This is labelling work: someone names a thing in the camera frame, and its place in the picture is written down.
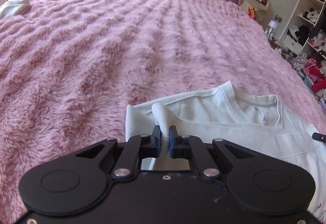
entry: pile of clothes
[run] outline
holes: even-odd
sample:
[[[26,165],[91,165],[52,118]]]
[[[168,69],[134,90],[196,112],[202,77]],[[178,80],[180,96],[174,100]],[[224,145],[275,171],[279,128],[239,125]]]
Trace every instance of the pile of clothes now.
[[[326,9],[324,9],[323,13],[320,16],[320,19],[318,20],[317,24],[315,25],[315,27],[312,28],[312,30],[309,33],[309,38],[312,39],[315,36],[318,35],[318,33],[320,32],[320,30],[323,30],[324,32],[326,32]]]
[[[310,28],[306,25],[302,25],[300,27],[293,26],[287,31],[287,34],[302,46],[307,41],[309,33],[310,33]]]
[[[316,93],[315,99],[320,101],[321,98],[324,100],[324,102],[326,102],[326,89],[321,89]]]
[[[317,49],[317,52],[326,52],[326,34],[324,31],[320,30],[314,38],[309,40],[309,43]]]
[[[296,58],[294,58],[291,61],[291,64],[296,71],[302,71],[307,61],[307,55],[304,53],[303,55],[298,55]]]
[[[316,57],[307,60],[304,54],[293,62],[293,66],[297,70],[300,70],[302,65],[304,74],[314,83],[311,86],[312,91],[315,92],[316,96],[319,98],[326,100],[326,61],[323,60],[321,62]]]
[[[310,9],[310,11],[306,11],[305,13],[302,13],[302,16],[311,21],[312,23],[316,23],[318,21],[319,18],[319,11],[314,10],[314,9]]]

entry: white shelving unit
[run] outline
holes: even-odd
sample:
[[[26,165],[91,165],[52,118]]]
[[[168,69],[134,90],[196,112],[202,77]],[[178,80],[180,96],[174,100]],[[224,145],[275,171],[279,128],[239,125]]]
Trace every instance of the white shelving unit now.
[[[283,36],[281,37],[281,40],[283,40],[284,44],[289,47],[289,49],[292,50],[295,54],[306,53],[307,55],[311,55],[316,52],[317,49],[308,43],[309,39],[305,42],[304,45],[300,45],[299,43],[294,41],[290,36],[287,35],[288,29],[290,29],[294,25],[298,27],[306,25],[310,29],[312,29],[313,27],[315,27],[318,21],[316,23],[313,23],[310,20],[304,18],[302,16],[302,13],[308,11],[310,8],[314,8],[315,10],[320,11],[320,19],[325,7],[325,2],[321,0],[299,0],[296,9],[293,12],[292,18],[288,24],[288,27],[286,28]]]

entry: red item on shelf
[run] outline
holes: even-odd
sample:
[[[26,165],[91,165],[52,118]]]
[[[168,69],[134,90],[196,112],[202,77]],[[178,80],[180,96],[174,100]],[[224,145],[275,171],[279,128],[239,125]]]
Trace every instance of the red item on shelf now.
[[[325,89],[325,88],[326,88],[326,79],[323,79],[311,86],[313,92],[318,92],[321,89]]]
[[[325,79],[325,76],[317,68],[309,68],[309,73],[321,79]]]

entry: white drawer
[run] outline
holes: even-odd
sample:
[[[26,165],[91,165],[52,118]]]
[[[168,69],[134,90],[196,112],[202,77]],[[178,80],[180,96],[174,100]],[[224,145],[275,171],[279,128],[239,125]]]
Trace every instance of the white drawer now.
[[[287,48],[289,48],[295,54],[299,54],[302,50],[302,46],[297,42],[295,42],[290,36],[286,36],[283,43]]]

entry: lamp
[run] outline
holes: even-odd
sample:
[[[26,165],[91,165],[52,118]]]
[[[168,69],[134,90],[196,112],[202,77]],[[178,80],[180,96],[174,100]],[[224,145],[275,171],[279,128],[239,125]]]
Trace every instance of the lamp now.
[[[267,36],[267,38],[270,40],[271,38],[275,37],[275,33],[273,33],[273,30],[276,30],[278,28],[278,22],[275,20],[271,20],[268,23],[268,27],[265,31],[265,34]]]

